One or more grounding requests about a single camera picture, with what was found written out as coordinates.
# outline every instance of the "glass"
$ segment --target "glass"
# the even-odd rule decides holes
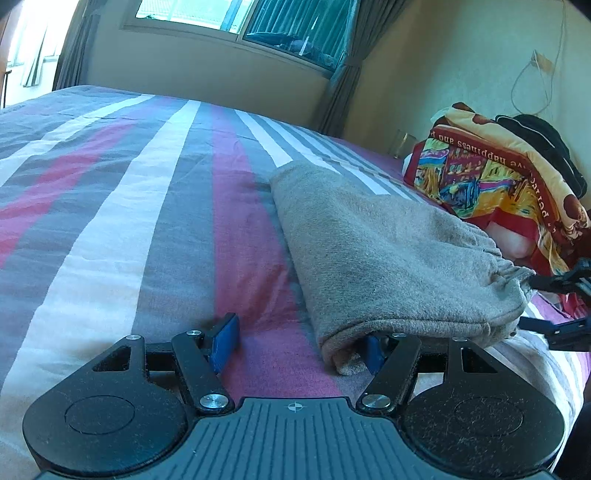
[[[244,40],[334,71],[344,49],[350,0],[261,0]]]
[[[238,33],[253,0],[143,0],[136,18]]]

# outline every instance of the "striped bedsheet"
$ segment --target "striped bedsheet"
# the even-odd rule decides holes
[[[203,102],[83,86],[0,112],[3,479],[37,472],[21,434],[31,402],[130,333],[167,341],[237,312],[222,377],[235,399],[359,395],[368,372],[322,364],[272,201],[269,174],[296,158],[427,202],[398,161]],[[568,320],[540,296],[527,313]],[[572,427],[587,354],[527,332],[489,351]]]

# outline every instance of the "metal screw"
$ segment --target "metal screw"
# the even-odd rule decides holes
[[[386,395],[369,394],[361,399],[361,403],[371,410],[384,410],[392,403]]]
[[[202,407],[207,408],[208,410],[220,410],[221,408],[226,407],[228,402],[228,397],[220,395],[219,393],[204,395],[201,397],[201,400],[199,400]]]

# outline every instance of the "window frame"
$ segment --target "window frame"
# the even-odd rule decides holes
[[[250,10],[242,23],[242,28],[237,34],[224,30],[216,30],[215,28],[202,27],[200,25],[156,20],[153,18],[136,18],[142,0],[128,0],[128,6],[121,24],[121,29],[138,33],[152,33],[172,37],[199,38],[213,42],[234,43],[236,48],[252,51],[287,63],[297,64],[310,70],[315,70],[328,79],[332,77],[334,73],[332,70],[321,67],[310,60],[297,57],[277,48],[244,40],[244,33],[248,30],[248,25],[251,22],[260,1],[262,0],[254,0],[252,2]]]

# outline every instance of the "folded towel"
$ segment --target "folded towel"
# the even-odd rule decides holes
[[[366,193],[303,161],[279,168],[271,190],[322,356],[341,374],[361,371],[352,346],[375,331],[489,346],[532,296],[533,271],[436,207]]]

